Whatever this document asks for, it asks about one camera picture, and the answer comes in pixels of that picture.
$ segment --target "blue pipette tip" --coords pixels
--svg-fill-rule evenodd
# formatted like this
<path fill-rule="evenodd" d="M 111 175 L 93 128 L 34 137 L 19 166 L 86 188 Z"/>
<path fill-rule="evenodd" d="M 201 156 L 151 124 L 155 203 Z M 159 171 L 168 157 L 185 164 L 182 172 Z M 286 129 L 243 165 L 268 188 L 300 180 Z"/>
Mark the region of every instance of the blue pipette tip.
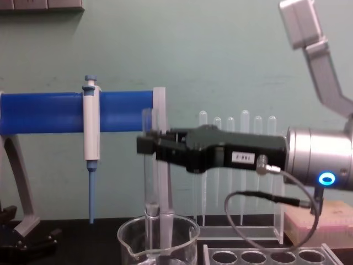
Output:
<path fill-rule="evenodd" d="M 89 172 L 89 223 L 94 223 L 94 183 L 95 172 Z"/>

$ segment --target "white pipette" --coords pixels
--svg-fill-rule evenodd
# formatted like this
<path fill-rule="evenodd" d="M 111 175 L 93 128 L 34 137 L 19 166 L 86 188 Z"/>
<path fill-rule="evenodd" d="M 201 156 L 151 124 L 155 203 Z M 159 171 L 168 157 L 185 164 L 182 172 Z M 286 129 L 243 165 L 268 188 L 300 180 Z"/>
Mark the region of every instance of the white pipette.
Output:
<path fill-rule="evenodd" d="M 277 134 L 277 119 L 275 116 L 271 116 L 268 119 L 267 134 L 268 135 L 276 135 Z M 274 176 L 273 175 L 270 175 L 270 177 L 269 177 L 269 188 L 270 188 L 270 194 L 272 194 L 273 188 L 274 188 Z"/>
<path fill-rule="evenodd" d="M 89 174 L 89 223 L 94 222 L 95 174 L 100 160 L 100 87 L 95 85 L 97 77 L 85 76 L 83 86 L 83 138 L 84 159 Z"/>
<path fill-rule="evenodd" d="M 227 119 L 227 131 L 236 131 L 236 122 L 234 121 L 233 117 L 229 117 Z M 233 171 L 233 169 L 228 169 L 228 193 L 231 193 L 233 191 Z"/>
<path fill-rule="evenodd" d="M 249 122 L 250 122 L 250 113 L 247 110 L 243 110 L 240 115 L 240 131 L 242 133 L 249 133 Z M 242 176 L 242 186 L 241 190 L 244 191 L 247 188 L 247 172 L 241 170 Z M 240 198 L 240 225 L 243 225 L 243 216 L 245 208 L 245 196 Z"/>
<path fill-rule="evenodd" d="M 254 134 L 263 134 L 263 119 L 261 116 L 256 116 L 254 119 Z M 260 189 L 260 176 L 256 175 L 256 191 Z M 259 206 L 259 198 L 256 198 L 256 207 Z"/>
<path fill-rule="evenodd" d="M 222 130 L 222 119 L 220 117 L 215 117 L 213 119 L 213 124 Z M 216 196 L 216 207 L 218 207 L 218 194 L 220 192 L 220 169 L 215 169 L 215 196 Z"/>
<path fill-rule="evenodd" d="M 207 123 L 208 123 L 207 112 L 201 111 L 199 114 L 199 125 L 201 126 Z M 207 172 L 205 172 L 201 176 L 201 189 L 202 189 L 201 190 L 202 226 L 205 226 L 206 205 L 207 205 Z"/>

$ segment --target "pipette stand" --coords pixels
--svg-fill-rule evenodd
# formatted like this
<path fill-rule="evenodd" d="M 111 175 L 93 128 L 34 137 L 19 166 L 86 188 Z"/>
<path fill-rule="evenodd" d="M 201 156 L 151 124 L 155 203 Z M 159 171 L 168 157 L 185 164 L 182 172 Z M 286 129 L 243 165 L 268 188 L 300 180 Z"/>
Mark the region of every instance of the pipette stand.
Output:
<path fill-rule="evenodd" d="M 36 215 L 32 192 L 28 180 L 28 175 L 23 160 L 18 135 L 3 135 L 0 137 L 0 171 L 2 169 L 3 157 L 6 154 L 16 181 L 18 194 L 20 197 L 24 217 L 23 220 L 15 227 L 15 230 L 22 236 L 26 236 L 37 224 L 39 217 Z"/>
<path fill-rule="evenodd" d="M 18 134 L 60 134 L 83 132 L 83 95 L 81 93 L 0 93 L 0 171 L 7 154 L 15 177 L 24 219 L 15 228 L 26 236 L 40 221 L 36 215 L 29 178 Z M 158 109 L 160 129 L 167 130 L 165 88 L 153 91 L 101 92 L 100 132 L 142 131 L 142 110 Z M 168 231 L 173 225 L 167 213 L 173 213 L 169 165 L 158 162 L 160 174 L 161 233 L 171 244 Z"/>

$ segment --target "pipette tip box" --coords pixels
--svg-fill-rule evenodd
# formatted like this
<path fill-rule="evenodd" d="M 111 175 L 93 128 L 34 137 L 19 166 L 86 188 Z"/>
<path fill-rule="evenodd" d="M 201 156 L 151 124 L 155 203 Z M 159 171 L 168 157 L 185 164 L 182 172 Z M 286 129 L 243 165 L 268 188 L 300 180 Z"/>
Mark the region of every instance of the pipette tip box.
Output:
<path fill-rule="evenodd" d="M 314 216 L 307 209 L 287 206 L 285 234 L 293 244 L 308 234 Z M 353 208 L 342 201 L 324 201 L 317 230 L 304 247 L 319 247 L 326 243 L 331 249 L 353 248 Z"/>

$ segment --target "label sticker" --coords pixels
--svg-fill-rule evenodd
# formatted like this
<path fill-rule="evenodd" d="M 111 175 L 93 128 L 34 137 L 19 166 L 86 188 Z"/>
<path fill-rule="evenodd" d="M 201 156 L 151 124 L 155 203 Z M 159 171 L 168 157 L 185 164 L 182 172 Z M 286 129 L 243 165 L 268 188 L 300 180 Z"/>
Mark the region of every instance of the label sticker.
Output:
<path fill-rule="evenodd" d="M 233 152 L 232 153 L 232 162 L 243 163 L 243 164 L 254 164 L 255 163 L 255 154 L 254 153 Z"/>

